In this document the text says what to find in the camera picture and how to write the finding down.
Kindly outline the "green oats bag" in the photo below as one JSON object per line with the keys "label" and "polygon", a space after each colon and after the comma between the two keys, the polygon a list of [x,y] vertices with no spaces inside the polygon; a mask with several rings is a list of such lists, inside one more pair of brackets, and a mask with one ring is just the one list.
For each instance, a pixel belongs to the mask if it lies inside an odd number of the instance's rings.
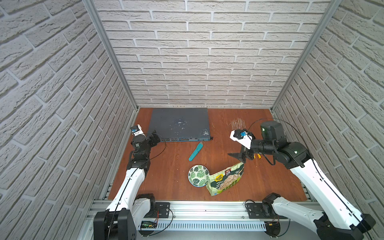
{"label": "green oats bag", "polygon": [[244,174],[244,163],[238,163],[220,172],[210,175],[206,184],[211,196],[216,196],[240,181]]}

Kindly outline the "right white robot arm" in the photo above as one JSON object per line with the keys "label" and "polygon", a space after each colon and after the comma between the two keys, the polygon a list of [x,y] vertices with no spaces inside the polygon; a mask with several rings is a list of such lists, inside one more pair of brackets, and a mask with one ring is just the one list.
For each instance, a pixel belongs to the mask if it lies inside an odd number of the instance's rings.
{"label": "right white robot arm", "polygon": [[310,191],[322,210],[311,210],[281,195],[271,193],[262,201],[267,218],[286,217],[312,230],[322,240],[362,240],[375,226],[375,219],[361,213],[341,194],[321,170],[310,151],[299,142],[289,142],[281,123],[261,123],[262,139],[249,130],[233,130],[230,138],[242,145],[240,153],[230,155],[241,162],[253,160],[255,154],[271,155],[274,163],[283,164]]}

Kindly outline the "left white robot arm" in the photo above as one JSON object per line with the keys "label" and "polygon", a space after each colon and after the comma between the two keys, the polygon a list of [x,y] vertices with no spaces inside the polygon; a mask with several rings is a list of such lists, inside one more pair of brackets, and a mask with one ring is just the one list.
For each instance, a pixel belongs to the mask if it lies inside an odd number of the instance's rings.
{"label": "left white robot arm", "polygon": [[111,234],[116,234],[119,240],[137,238],[143,218],[155,208],[153,194],[142,195],[140,198],[137,198],[137,194],[151,164],[151,148],[160,141],[156,132],[149,136],[144,133],[134,134],[131,141],[133,150],[129,155],[124,181],[107,209],[95,215],[95,240],[108,240]]}

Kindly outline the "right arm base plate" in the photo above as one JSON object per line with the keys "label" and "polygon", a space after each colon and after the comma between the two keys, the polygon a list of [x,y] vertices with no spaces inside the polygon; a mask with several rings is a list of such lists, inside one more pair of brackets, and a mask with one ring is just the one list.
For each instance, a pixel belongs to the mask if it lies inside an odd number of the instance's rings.
{"label": "right arm base plate", "polygon": [[271,216],[270,209],[264,203],[245,203],[249,219],[268,219]]}

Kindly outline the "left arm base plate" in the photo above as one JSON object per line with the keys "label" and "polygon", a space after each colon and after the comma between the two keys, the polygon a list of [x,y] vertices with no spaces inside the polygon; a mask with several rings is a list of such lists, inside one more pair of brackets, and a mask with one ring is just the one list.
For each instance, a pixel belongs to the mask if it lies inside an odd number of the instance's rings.
{"label": "left arm base plate", "polygon": [[150,218],[168,219],[170,214],[170,202],[156,202],[155,210],[150,215]]}

